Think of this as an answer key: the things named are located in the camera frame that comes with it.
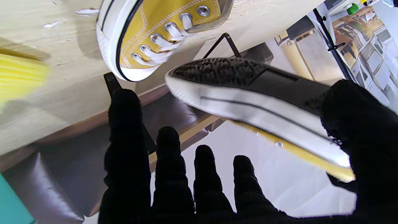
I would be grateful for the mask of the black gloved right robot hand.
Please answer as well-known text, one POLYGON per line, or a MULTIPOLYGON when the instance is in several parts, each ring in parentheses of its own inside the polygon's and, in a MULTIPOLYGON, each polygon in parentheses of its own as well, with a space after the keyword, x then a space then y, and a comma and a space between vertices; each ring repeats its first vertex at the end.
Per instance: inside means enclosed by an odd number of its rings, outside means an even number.
POLYGON ((110 146, 104 156, 108 186, 99 224, 396 224, 397 114, 367 90, 342 80, 327 91, 321 122, 347 153, 357 195, 351 214, 295 218, 266 199, 247 156, 233 161, 236 212, 223 193, 209 146, 195 152, 192 192, 186 177, 180 140, 173 127, 159 129, 155 192, 143 133, 141 102, 120 88, 111 94, 108 110, 110 146))

